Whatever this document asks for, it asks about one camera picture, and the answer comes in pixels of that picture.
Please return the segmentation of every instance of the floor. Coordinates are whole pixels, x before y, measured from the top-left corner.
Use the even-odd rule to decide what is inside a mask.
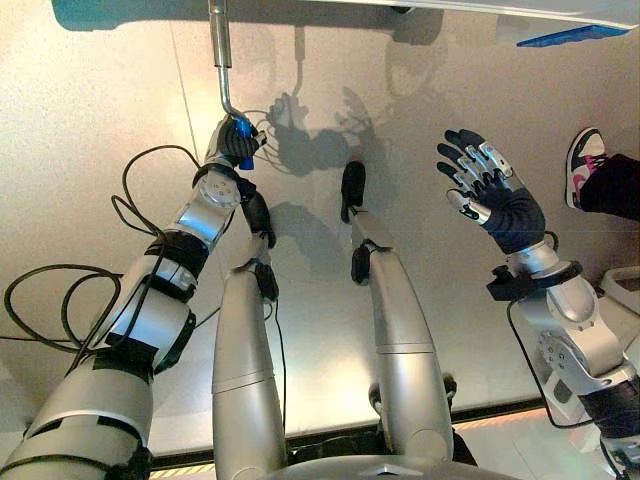
[[[126,161],[150,146],[177,143],[202,159],[222,113],[201,3],[188,2],[193,14],[171,17],[182,20],[155,12],[157,20],[123,24],[99,15],[93,23],[74,20],[73,8],[54,12],[46,0],[3,3],[0,220],[9,234],[0,237],[2,288],[53,262],[124,271],[144,251],[148,239],[119,223],[109,196],[120,192]],[[151,18],[144,2],[130,5]],[[563,203],[564,157],[584,127],[598,126],[611,152],[638,157],[638,30],[519,49],[496,40],[494,15],[398,16],[383,7],[291,0],[233,5],[232,99],[269,132],[248,177],[270,205],[278,234],[272,260],[287,355],[288,433],[374,418],[366,395],[375,379],[369,294],[349,280],[350,231],[338,216],[340,175],[353,156],[366,164],[366,205],[396,239],[442,368],[458,381],[457,408],[534,396],[505,305],[484,287],[504,257],[446,204],[448,181],[435,171],[435,146],[447,128],[491,139],[559,234],[561,256],[579,259],[588,278],[638,264],[637,224]],[[132,172],[132,191],[161,223],[185,201],[192,175],[179,155],[157,154]],[[221,241],[192,302],[198,315],[218,305],[229,259],[247,237],[236,221]],[[47,274],[22,288],[20,313],[60,335],[59,301],[71,278]],[[108,288],[97,282],[74,299],[79,331]],[[275,345],[275,326],[267,326]],[[4,313],[0,327],[20,334]],[[199,330],[180,364],[156,379],[156,453],[211,444],[214,327]],[[69,361],[39,345],[2,342],[0,431],[23,430]],[[278,355],[274,363],[281,384]]]

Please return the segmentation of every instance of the blue object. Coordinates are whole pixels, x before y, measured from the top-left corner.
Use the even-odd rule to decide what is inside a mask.
[[[251,123],[248,120],[236,117],[236,132],[241,138],[249,138],[251,136]],[[238,164],[240,170],[253,170],[253,157],[245,157]]]
[[[581,42],[582,40],[597,40],[605,37],[615,37],[624,35],[629,30],[623,28],[604,27],[602,25],[587,25],[585,27],[565,30],[564,32],[552,33],[542,37],[523,40],[516,43],[517,47],[550,47],[551,45],[562,45],[567,42]]]

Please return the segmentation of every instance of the person's leg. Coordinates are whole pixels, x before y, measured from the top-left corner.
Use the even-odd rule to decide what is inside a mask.
[[[640,163],[607,157],[596,128],[582,131],[567,156],[566,201],[571,208],[640,219]]]
[[[453,379],[453,375],[450,373],[445,373],[442,376],[442,381],[444,382],[444,390],[447,394],[447,403],[449,404],[449,411],[451,411],[451,405],[453,403],[453,397],[456,396],[456,392],[458,391],[458,384]],[[466,463],[467,465],[473,465],[475,467],[478,466],[476,463],[476,459],[473,458],[471,454],[471,450],[467,447],[467,444],[460,435],[458,435],[453,429],[453,461],[458,463]]]
[[[640,162],[614,155],[580,190],[585,212],[602,212],[640,220]]]

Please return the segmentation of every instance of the black pants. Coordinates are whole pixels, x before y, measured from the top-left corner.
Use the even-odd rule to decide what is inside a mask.
[[[600,212],[640,220],[640,162],[614,155],[580,189],[585,212]]]

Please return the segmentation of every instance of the black cable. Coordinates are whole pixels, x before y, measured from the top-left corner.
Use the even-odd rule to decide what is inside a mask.
[[[224,228],[222,229],[222,234],[224,235],[225,233],[227,233],[227,230],[229,230],[229,227],[231,226],[231,222],[233,222],[233,217],[235,216],[236,211],[234,210],[233,212],[231,212],[231,215],[229,216],[229,220],[227,220],[227,224],[224,226]]]
[[[161,240],[161,249],[160,249],[160,252],[158,254],[158,258],[157,258],[157,260],[156,260],[156,262],[154,264],[154,267],[153,267],[151,273],[149,274],[149,276],[147,277],[147,281],[145,282],[144,287],[143,287],[143,289],[142,289],[142,291],[140,293],[140,298],[138,299],[138,303],[137,303],[136,308],[135,308],[135,310],[133,312],[131,320],[129,321],[127,329],[125,330],[125,332],[121,336],[121,338],[114,345],[111,345],[110,347],[107,347],[107,348],[117,348],[118,346],[120,346],[122,343],[124,343],[128,339],[129,335],[133,331],[133,328],[135,327],[136,320],[137,320],[137,318],[138,318],[138,316],[140,314],[140,311],[141,311],[142,306],[144,304],[144,300],[145,300],[145,298],[146,298],[146,296],[147,296],[147,294],[149,292],[149,289],[151,288],[151,284],[153,282],[153,279],[156,276],[156,274],[158,273],[158,270],[159,270],[159,268],[160,268],[160,266],[162,264],[162,260],[164,258],[164,254],[165,254],[165,250],[166,250],[166,235],[153,222],[151,222],[144,215],[142,215],[142,213],[140,212],[140,210],[136,206],[135,201],[133,200],[133,197],[131,196],[131,193],[129,191],[128,182],[127,182],[129,170],[131,169],[131,167],[134,165],[134,163],[137,160],[139,160],[140,158],[142,158],[143,156],[145,156],[145,155],[147,155],[147,154],[149,154],[151,152],[154,152],[154,151],[157,151],[157,150],[161,150],[161,149],[177,149],[177,150],[181,150],[184,153],[186,153],[186,155],[189,157],[189,159],[192,161],[192,163],[196,166],[196,168],[200,168],[200,164],[195,159],[195,157],[191,154],[191,152],[189,152],[186,148],[181,147],[179,145],[159,145],[159,146],[156,146],[156,147],[152,147],[152,148],[149,148],[147,150],[144,150],[143,152],[138,153],[131,160],[129,160],[129,162],[127,162],[127,165],[125,166],[125,168],[124,168],[124,170],[122,172],[122,178],[121,178],[122,189],[124,191],[126,200],[123,199],[122,197],[118,196],[118,195],[113,195],[111,197],[111,203],[113,205],[114,210],[116,211],[116,214],[118,215],[120,220],[125,225],[127,225],[128,227],[130,227],[130,228],[132,228],[134,230],[137,230],[139,232],[146,233],[146,234],[158,237]],[[140,227],[130,223],[124,217],[124,215],[122,213],[122,210],[120,209],[120,206],[125,207],[131,214],[133,214],[138,220],[140,220],[140,222],[142,222],[142,224],[147,229],[145,230],[143,228],[140,228]],[[39,334],[38,332],[33,330],[31,327],[29,327],[24,321],[22,321],[20,316],[17,314],[17,312],[13,308],[13,305],[12,305],[12,302],[11,302],[11,298],[12,298],[12,294],[13,294],[13,291],[15,290],[15,288],[20,283],[22,283],[24,280],[26,280],[26,279],[34,276],[34,275],[37,275],[39,273],[45,272],[45,271],[62,270],[62,269],[86,270],[86,271],[91,271],[91,272],[95,272],[95,273],[90,274],[90,275],[85,275],[84,277],[78,279],[76,282],[74,282],[71,285],[71,287],[65,293],[65,296],[64,296],[64,299],[63,299],[63,302],[62,302],[60,317],[61,317],[61,323],[62,323],[63,329],[65,330],[65,332],[67,333],[69,338],[68,338],[68,340],[63,340],[63,339],[54,340],[54,339],[49,339],[49,338]],[[77,365],[80,363],[80,361],[84,358],[84,356],[86,354],[95,353],[95,352],[98,352],[99,350],[104,350],[104,349],[91,350],[89,348],[89,345],[93,341],[94,337],[97,335],[98,331],[100,330],[100,327],[102,326],[102,324],[106,320],[107,316],[111,312],[111,309],[115,305],[115,303],[116,303],[116,301],[117,301],[117,299],[118,299],[118,297],[120,295],[120,291],[121,291],[121,285],[120,285],[120,280],[119,280],[120,276],[121,275],[114,274],[114,273],[109,272],[108,270],[102,269],[100,267],[94,267],[94,266],[90,266],[90,265],[76,265],[76,264],[47,265],[47,266],[44,266],[44,267],[40,267],[40,268],[31,270],[31,271],[21,275],[16,280],[14,280],[11,283],[11,285],[9,285],[7,290],[5,291],[4,304],[5,304],[5,308],[6,308],[7,312],[9,313],[9,316],[14,321],[14,323],[16,323],[31,338],[22,338],[22,337],[13,337],[13,336],[0,336],[0,340],[14,340],[14,341],[27,341],[27,342],[28,341],[37,341],[37,342],[40,342],[40,343],[42,343],[44,345],[47,345],[49,347],[55,348],[57,350],[60,350],[60,351],[66,352],[66,353],[74,353],[75,354],[75,358],[73,360],[73,363],[72,363],[69,371],[67,372],[67,373],[69,373],[75,367],[77,367]],[[98,317],[98,320],[94,323],[93,327],[89,331],[89,334],[87,335],[87,337],[84,340],[81,340],[80,338],[78,338],[77,335],[75,335],[75,333],[73,332],[73,329],[71,328],[71,325],[69,323],[69,318],[68,318],[69,302],[70,302],[71,297],[73,296],[74,292],[77,290],[77,288],[80,285],[82,285],[84,282],[88,281],[89,279],[99,278],[99,277],[109,278],[114,282],[114,285],[115,285],[114,293],[113,293],[109,303],[107,304],[107,306],[105,307],[103,312]],[[66,346],[66,345],[62,345],[62,343],[73,343],[74,346]]]
[[[209,320],[211,317],[213,317],[216,313],[218,313],[220,311],[221,307],[216,308],[213,312],[211,312],[210,314],[208,314],[206,317],[204,317],[202,320],[200,320],[198,323],[196,323],[196,326],[193,327],[193,329],[195,330],[196,328],[200,328],[200,326],[202,326],[205,322],[207,322],[207,320]]]
[[[12,296],[13,296],[13,292],[14,290],[18,287],[18,285],[20,285],[22,282],[24,282],[25,280],[27,280],[28,278],[33,277],[34,275],[43,273],[43,272],[47,272],[47,271],[51,271],[51,270],[85,270],[85,271],[89,271],[89,272],[95,272],[96,274],[99,274],[99,276],[104,277],[104,278],[109,278],[113,284],[114,284],[114,292],[111,296],[111,299],[109,301],[109,303],[107,304],[107,306],[105,307],[105,309],[103,310],[102,314],[100,315],[98,322],[100,322],[100,319],[102,319],[102,321],[104,321],[104,318],[106,318],[106,316],[109,314],[109,312],[111,311],[111,308],[113,307],[113,305],[115,304],[116,300],[118,299],[118,296],[120,295],[120,290],[121,290],[121,285],[120,285],[120,278],[108,271],[105,270],[103,268],[100,267],[95,267],[92,265],[79,265],[79,264],[71,264],[71,263],[59,263],[59,264],[53,264],[53,265],[45,265],[43,267],[39,267],[36,268],[34,270],[31,270],[27,273],[24,273],[22,275],[20,275],[18,278],[16,278],[13,282],[11,282],[11,284],[7,287],[7,289],[4,292],[4,308],[7,310],[7,313],[9,314],[9,317],[11,318],[11,320],[13,320],[13,322],[18,325],[18,327],[20,327],[22,329],[22,331],[24,331],[27,335],[29,335],[32,339],[39,341],[40,343],[47,345],[51,348],[55,348],[56,350],[60,350],[66,353],[77,353],[80,351],[79,348],[77,347],[70,347],[70,346],[66,346],[66,345],[61,345],[60,343],[62,342],[56,342],[54,340],[51,340],[47,337],[45,337],[44,335],[41,335],[40,333],[36,332],[35,330],[33,330],[29,325],[27,325],[18,315],[18,313],[15,311],[15,309],[13,308],[12,305]]]
[[[11,337],[7,335],[0,335],[0,340],[10,340],[12,342],[40,342],[40,340],[36,338]],[[49,338],[48,340],[51,342],[58,342],[58,343],[73,343],[68,338]]]
[[[278,321],[278,304],[280,299],[276,300],[276,311],[274,319],[276,321],[276,327],[278,327],[278,336],[280,337],[280,355],[282,356],[282,377],[283,377],[283,392],[282,392],[282,429],[287,430],[287,362],[284,357],[284,340],[282,339],[282,329],[280,328],[280,322]]]
[[[629,475],[627,474],[627,472],[620,472],[620,470],[618,470],[618,467],[616,467],[615,463],[613,463],[613,460],[611,460],[611,457],[609,456],[609,452],[607,451],[607,448],[604,446],[602,439],[600,439],[600,450],[602,450],[602,455],[604,456],[604,459],[609,464],[609,468],[613,470],[613,473],[616,476],[616,480],[629,480]]]
[[[157,232],[160,229],[156,225],[154,225],[151,221],[146,219],[142,215],[142,213],[140,213],[140,210],[138,210],[138,207],[136,206],[136,203],[133,200],[133,198],[131,196],[131,193],[129,191],[129,185],[127,183],[127,178],[128,178],[128,175],[129,175],[129,170],[131,169],[133,164],[136,163],[140,158],[142,158],[145,155],[148,155],[148,154],[150,154],[152,152],[155,152],[157,150],[163,150],[163,149],[177,149],[177,150],[180,150],[180,151],[184,152],[189,157],[191,162],[195,165],[195,167],[198,168],[198,169],[200,168],[200,164],[198,163],[196,158],[191,154],[191,152],[189,150],[187,150],[186,148],[181,147],[180,145],[158,145],[156,147],[148,148],[147,150],[144,150],[144,151],[138,153],[131,160],[129,160],[127,162],[127,165],[124,167],[124,170],[122,171],[122,178],[121,178],[122,189],[123,189],[125,197],[127,199],[124,200],[119,195],[112,195],[111,196],[111,204],[113,205],[113,208],[115,209],[116,213],[118,214],[118,217],[120,218],[120,220],[122,220],[122,222],[125,225],[127,225],[128,227],[130,227],[130,228],[132,228],[134,230],[137,230],[139,232],[143,232],[143,233],[149,234],[149,235],[157,234]],[[135,225],[133,225],[130,222],[128,222],[124,218],[124,215],[122,214],[122,211],[118,207],[118,204],[124,206],[133,215],[135,215],[148,228],[148,230],[144,230],[142,228],[136,227]]]
[[[85,275],[84,277],[81,277],[80,279],[76,280],[73,283],[73,285],[71,285],[71,287],[69,287],[67,292],[64,294],[64,298],[62,299],[62,306],[60,307],[60,321],[62,322],[62,328],[67,334],[67,338],[69,338],[69,340],[71,340],[71,342],[73,342],[73,344],[76,345],[78,348],[82,347],[83,340],[80,340],[76,336],[73,329],[71,328],[71,324],[69,323],[69,314],[68,314],[69,302],[71,301],[71,297],[73,296],[73,293],[76,291],[76,289],[80,285],[82,285],[87,280],[91,280],[92,278],[101,278],[101,277],[102,275],[99,273],[90,273],[89,275]]]
[[[544,391],[542,390],[542,385],[540,385],[540,381],[536,376],[536,373],[533,369],[533,365],[531,364],[531,360],[529,359],[529,355],[527,355],[527,351],[524,348],[524,344],[520,339],[520,335],[518,335],[518,332],[516,331],[516,327],[513,325],[513,319],[511,318],[511,307],[513,307],[515,303],[516,302],[514,300],[509,302],[509,305],[507,305],[507,320],[509,321],[509,326],[511,327],[511,331],[513,332],[513,334],[516,337],[516,340],[518,341],[518,345],[520,345],[520,350],[522,350],[522,354],[524,355],[524,359],[527,362],[527,366],[529,367],[531,376],[533,376],[533,380],[536,383],[536,387],[538,387],[538,392],[542,397],[542,403],[544,405],[545,411],[547,412],[547,417],[549,418],[549,422],[551,422],[551,425],[553,425],[554,427],[560,428],[563,430],[570,429],[570,428],[584,427],[585,425],[591,425],[593,423],[593,419],[585,420],[584,422],[574,423],[572,425],[561,425],[559,423],[556,423],[555,420],[553,419],[553,416],[551,415],[551,410],[549,409],[549,403],[547,402],[547,397],[545,396]]]
[[[266,322],[267,320],[269,320],[271,318],[271,315],[273,314],[273,305],[271,303],[268,304],[269,305],[269,314],[264,317],[264,321]]]
[[[558,248],[560,247],[560,239],[558,238],[558,235],[556,234],[556,232],[552,232],[551,230],[545,230],[544,233],[545,235],[549,235],[553,239],[553,250],[557,252]]]

